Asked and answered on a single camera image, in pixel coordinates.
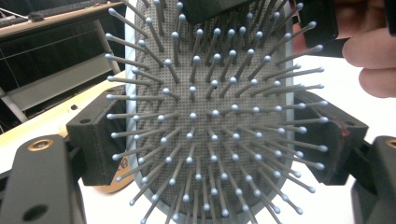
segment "brush bristle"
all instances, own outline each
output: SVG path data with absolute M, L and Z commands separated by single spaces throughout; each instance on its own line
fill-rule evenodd
M 107 58 L 133 66 L 127 80 L 108 79 L 128 83 L 129 95 L 108 99 L 127 100 L 129 110 L 108 117 L 129 118 L 127 126 L 136 127 L 113 134 L 128 137 L 129 151 L 113 158 L 132 155 L 142 189 L 131 204 L 145 193 L 153 206 L 165 204 L 168 219 L 192 223 L 257 223 L 255 214 L 266 207 L 280 223 L 271 202 L 278 194 L 303 212 L 280 191 L 290 179 L 314 192 L 295 178 L 301 174 L 291 163 L 324 167 L 305 161 L 293 145 L 327 148 L 295 142 L 293 133 L 327 120 L 293 120 L 293 109 L 305 106 L 294 105 L 292 93 L 323 87 L 293 85 L 292 77 L 323 69 L 293 72 L 301 66 L 292 59 L 322 46 L 292 55 L 290 17 L 302 4 L 291 11 L 286 2 L 257 1 L 194 26 L 176 0 L 127 5 L 139 12 L 136 43 L 118 42 L 136 50 L 135 60 Z

